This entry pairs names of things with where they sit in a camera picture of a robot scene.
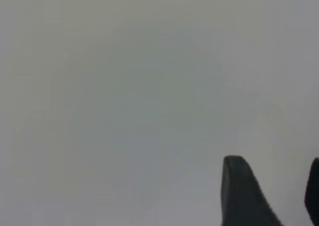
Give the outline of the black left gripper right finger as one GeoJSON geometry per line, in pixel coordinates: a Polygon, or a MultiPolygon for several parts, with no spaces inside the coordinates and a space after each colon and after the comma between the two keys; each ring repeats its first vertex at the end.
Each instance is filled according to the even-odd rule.
{"type": "Polygon", "coordinates": [[[305,192],[305,207],[314,226],[319,226],[319,158],[316,157],[309,171],[305,192]]]}

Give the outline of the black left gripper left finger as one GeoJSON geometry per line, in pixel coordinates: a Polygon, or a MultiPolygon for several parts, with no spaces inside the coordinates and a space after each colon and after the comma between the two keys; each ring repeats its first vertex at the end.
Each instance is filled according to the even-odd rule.
{"type": "Polygon", "coordinates": [[[223,226],[281,226],[248,162],[241,156],[223,159],[221,181],[223,226]]]}

